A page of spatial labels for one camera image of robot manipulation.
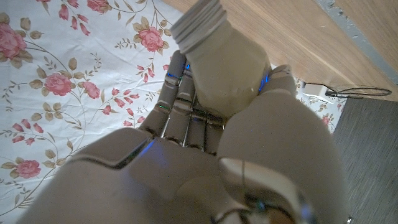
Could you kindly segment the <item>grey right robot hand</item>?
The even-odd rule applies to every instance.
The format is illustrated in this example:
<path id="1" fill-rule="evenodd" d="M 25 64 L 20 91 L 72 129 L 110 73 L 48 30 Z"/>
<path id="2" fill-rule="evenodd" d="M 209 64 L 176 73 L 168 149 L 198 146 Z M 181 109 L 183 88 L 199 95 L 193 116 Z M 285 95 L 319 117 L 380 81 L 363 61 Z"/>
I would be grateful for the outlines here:
<path id="1" fill-rule="evenodd" d="M 20 223 L 351 223 L 339 152 L 295 97 L 291 68 L 268 70 L 231 119 L 197 101 L 172 56 L 143 124 L 85 146 Z"/>

